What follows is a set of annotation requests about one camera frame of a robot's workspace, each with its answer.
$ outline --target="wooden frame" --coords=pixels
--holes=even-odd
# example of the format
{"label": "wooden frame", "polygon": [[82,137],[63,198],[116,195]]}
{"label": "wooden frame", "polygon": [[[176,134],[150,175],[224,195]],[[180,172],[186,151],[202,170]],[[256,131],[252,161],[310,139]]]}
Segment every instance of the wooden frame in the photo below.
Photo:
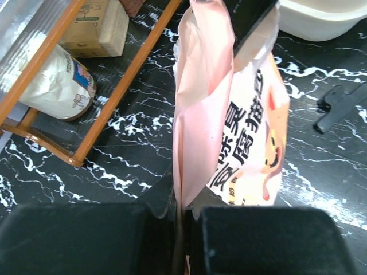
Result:
{"label": "wooden frame", "polygon": [[114,89],[112,95],[101,110],[100,115],[89,129],[87,135],[81,142],[79,148],[74,155],[70,154],[67,150],[42,135],[31,127],[32,122],[38,115],[38,111],[35,109],[29,109],[25,117],[20,123],[8,119],[10,111],[13,109],[18,99],[22,95],[23,91],[29,85],[33,77],[36,75],[41,65],[51,53],[61,36],[67,29],[68,25],[72,22],[77,12],[83,5],[85,0],[72,0],[69,8],[57,21],[44,43],[36,52],[32,60],[29,62],[26,69],[22,72],[19,79],[14,83],[13,87],[6,94],[2,102],[0,103],[0,135],[1,130],[12,132],[16,135],[20,135],[23,138],[32,140],[39,145],[45,147],[48,151],[55,154],[58,158],[71,164],[75,167],[81,167],[84,163],[84,159],[92,148],[94,142],[101,133],[103,127],[111,117],[114,109],[117,107],[122,97],[126,93],[131,82],[139,72],[141,66],[145,62],[147,56],[151,52],[158,38],[161,36],[164,28],[167,26],[172,15],[177,10],[181,0],[170,0],[164,12],[160,16],[158,22],[155,24],[153,30],[148,35],[144,44],[136,54],[132,63],[126,70],[124,76]]}

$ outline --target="pink plastic bag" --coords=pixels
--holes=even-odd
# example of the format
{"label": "pink plastic bag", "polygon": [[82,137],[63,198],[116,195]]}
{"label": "pink plastic bag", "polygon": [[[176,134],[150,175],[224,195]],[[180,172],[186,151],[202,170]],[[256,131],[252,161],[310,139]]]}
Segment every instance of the pink plastic bag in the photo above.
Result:
{"label": "pink plastic bag", "polygon": [[275,7],[233,59],[222,0],[194,1],[178,27],[173,174],[178,207],[207,186],[230,205],[271,205],[280,187],[289,98],[271,49]]}

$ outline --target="black clip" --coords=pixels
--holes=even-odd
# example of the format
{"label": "black clip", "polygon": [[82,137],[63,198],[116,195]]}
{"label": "black clip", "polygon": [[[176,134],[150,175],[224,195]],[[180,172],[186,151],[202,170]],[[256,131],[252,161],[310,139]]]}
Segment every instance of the black clip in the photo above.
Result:
{"label": "black clip", "polygon": [[314,124],[314,128],[320,133],[326,133],[366,98],[366,83],[351,92],[345,91],[343,86],[335,86],[317,101],[319,108],[327,113]]}

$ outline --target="white bowl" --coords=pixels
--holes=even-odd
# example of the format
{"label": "white bowl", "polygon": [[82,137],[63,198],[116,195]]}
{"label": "white bowl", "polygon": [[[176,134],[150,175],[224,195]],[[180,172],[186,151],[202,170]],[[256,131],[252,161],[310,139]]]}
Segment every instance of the white bowl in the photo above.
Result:
{"label": "white bowl", "polygon": [[367,17],[367,0],[280,0],[279,29],[309,41],[326,41]]}

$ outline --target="black marble surface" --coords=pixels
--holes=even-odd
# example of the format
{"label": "black marble surface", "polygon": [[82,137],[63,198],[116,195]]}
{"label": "black marble surface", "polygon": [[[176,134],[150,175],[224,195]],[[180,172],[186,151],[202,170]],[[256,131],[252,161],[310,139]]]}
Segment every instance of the black marble surface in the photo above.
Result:
{"label": "black marble surface", "polygon": [[[0,154],[2,218],[23,203],[131,202],[160,180],[171,163],[172,47],[181,15],[163,32],[85,167],[69,166],[37,144],[12,136]],[[154,13],[146,16],[157,19]],[[358,270],[367,274],[367,102],[325,135],[312,128],[323,115],[316,101],[333,85],[352,89],[367,81],[367,21],[327,42],[280,32],[274,56],[291,97],[276,204],[325,210],[340,227]]]}

